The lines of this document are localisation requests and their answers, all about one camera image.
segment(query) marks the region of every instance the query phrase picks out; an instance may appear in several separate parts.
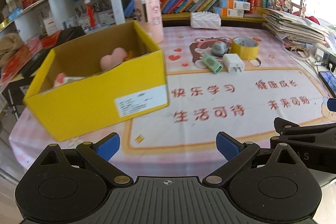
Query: green usb drive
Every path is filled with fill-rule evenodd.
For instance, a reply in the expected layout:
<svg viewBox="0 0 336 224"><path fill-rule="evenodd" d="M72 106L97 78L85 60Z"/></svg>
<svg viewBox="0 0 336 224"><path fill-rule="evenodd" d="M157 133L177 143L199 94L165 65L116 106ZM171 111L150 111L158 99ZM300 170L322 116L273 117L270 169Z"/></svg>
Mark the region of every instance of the green usb drive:
<svg viewBox="0 0 336 224"><path fill-rule="evenodd" d="M201 60L203 61L204 64L206 64L206 66L213 71L214 74L219 73L222 68L223 65L221 63L219 63L213 56L209 55L209 54L203 54Z"/></svg>

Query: pink object in box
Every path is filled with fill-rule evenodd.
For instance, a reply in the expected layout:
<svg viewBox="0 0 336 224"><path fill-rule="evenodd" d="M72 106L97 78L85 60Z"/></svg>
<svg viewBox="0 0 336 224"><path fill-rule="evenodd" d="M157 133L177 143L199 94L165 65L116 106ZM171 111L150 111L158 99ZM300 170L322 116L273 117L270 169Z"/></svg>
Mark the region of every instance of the pink object in box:
<svg viewBox="0 0 336 224"><path fill-rule="evenodd" d="M139 25L159 44L163 41L160 0L134 0Z"/></svg>

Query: pink checkered tablecloth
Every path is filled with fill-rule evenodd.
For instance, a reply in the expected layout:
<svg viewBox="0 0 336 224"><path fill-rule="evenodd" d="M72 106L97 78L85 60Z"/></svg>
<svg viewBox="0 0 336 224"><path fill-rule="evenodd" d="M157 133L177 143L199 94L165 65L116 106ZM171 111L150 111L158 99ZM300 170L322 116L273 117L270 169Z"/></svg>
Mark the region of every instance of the pink checkered tablecloth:
<svg viewBox="0 0 336 224"><path fill-rule="evenodd" d="M164 36L165 39L160 46L165 51L166 70L168 74L201 69L202 63L199 62L201 54L202 52L211 51L211 47L216 40L214 38L217 37L222 37L228 41L235 37L250 37L259 42L260 50L258 58L261 61L261 68L302 69L295 60L284 52L280 41L266 30L237 27L221 27L219 30L167 27L164 28ZM245 65L247 68L253 68L255 66L253 62L248 61L245 61ZM244 85L243 77L241 78L241 84ZM122 142L123 139L126 138L124 123L120 123L71 140L63 141L59 144L63 149L75 148L76 145L83 141L95 143L111 132L118 132ZM18 162L26 169L31 166L48 144L56 143L28 108L23 111L11 132L9 140ZM269 137L259 138L256 142L263 147L267 147L269 146ZM192 151L186 149L185 151L164 152L163 154L155 154L148 151L132 154L129 153L128 150L120 149L110 162L133 177L138 175L199 175L202 177L221 166L225 162L225 159L215 147L211 147L210 149L194 149Z"/></svg>

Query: yellow tape roll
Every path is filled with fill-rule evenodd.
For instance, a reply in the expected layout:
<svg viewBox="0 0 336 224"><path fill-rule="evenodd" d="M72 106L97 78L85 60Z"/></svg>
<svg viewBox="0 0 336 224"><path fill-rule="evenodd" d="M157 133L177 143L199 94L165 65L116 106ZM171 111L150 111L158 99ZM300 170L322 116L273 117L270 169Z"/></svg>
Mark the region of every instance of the yellow tape roll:
<svg viewBox="0 0 336 224"><path fill-rule="evenodd" d="M241 60L254 60L258 57L259 44L248 37L236 37L232 41L230 53L236 53Z"/></svg>

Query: stack of papers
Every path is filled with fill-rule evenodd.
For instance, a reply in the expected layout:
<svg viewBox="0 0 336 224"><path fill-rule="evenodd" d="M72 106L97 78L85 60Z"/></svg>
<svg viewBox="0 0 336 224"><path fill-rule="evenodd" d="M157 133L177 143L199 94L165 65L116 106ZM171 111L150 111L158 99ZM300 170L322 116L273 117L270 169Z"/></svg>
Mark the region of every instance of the stack of papers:
<svg viewBox="0 0 336 224"><path fill-rule="evenodd" d="M281 41L305 46L323 44L330 32L309 19L298 17L283 11L266 9L263 15L264 25Z"/></svg>

